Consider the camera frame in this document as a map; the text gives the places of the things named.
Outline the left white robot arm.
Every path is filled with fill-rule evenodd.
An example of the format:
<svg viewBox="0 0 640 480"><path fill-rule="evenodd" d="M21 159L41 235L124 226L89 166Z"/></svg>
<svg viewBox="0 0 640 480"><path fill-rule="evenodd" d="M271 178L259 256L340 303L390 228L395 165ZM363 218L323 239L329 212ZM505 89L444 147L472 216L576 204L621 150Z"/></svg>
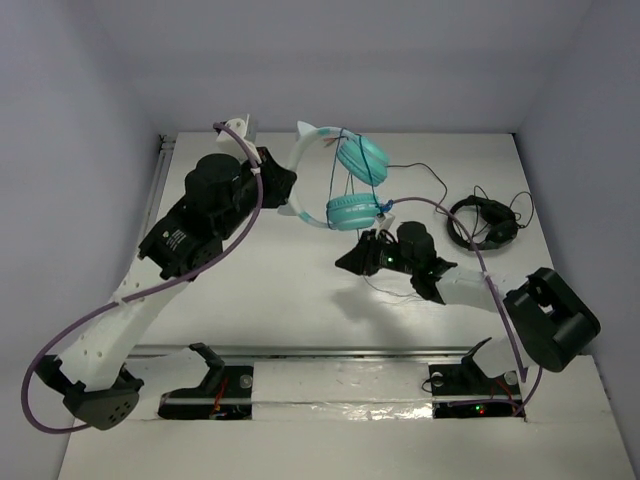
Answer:
<svg viewBox="0 0 640 480"><path fill-rule="evenodd" d="M68 347L53 353L45 346L30 364L21 407L33 426L56 431L31 411L33 377L61 395L81 430L109 430L131 414L147 385L126 364L131 351L173 299L240 246L263 210L288 203L296 180L296 167L282 165L265 147L242 159L228 153L199 159L109 301L61 332L79 333Z"/></svg>

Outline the teal cat-ear headphones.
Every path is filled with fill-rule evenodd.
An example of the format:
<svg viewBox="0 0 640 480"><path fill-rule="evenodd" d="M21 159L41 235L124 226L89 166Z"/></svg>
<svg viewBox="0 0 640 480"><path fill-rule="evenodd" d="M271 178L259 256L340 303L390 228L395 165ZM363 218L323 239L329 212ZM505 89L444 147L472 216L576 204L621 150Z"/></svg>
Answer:
<svg viewBox="0 0 640 480"><path fill-rule="evenodd" d="M391 159L368 137L344 127L317 127L305 121L296 124L296 141L285 168L300 173L302 161L315 144L334 143L324 212L312 214L303 204L302 188L293 186L286 205L277 208L282 216L296 217L305 224L332 231L373 228L376 216L390 212L393 202L382 199L378 188L387 180Z"/></svg>

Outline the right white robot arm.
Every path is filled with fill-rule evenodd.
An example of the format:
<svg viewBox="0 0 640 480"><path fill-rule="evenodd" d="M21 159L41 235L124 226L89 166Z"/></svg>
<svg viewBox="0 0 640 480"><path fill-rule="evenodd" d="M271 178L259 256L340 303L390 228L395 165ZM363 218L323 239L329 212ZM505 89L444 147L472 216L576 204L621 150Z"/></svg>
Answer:
<svg viewBox="0 0 640 480"><path fill-rule="evenodd" d="M401 224L394 237L376 229L362 232L335 265L361 277L381 270L406 274L425 301L497 314L504 337L482 339L462 360L463 384L475 393L487 391L509 370L537 366L559 373L601 332L599 320L555 270L541 267L519 278L463 267L437 254L419 222Z"/></svg>

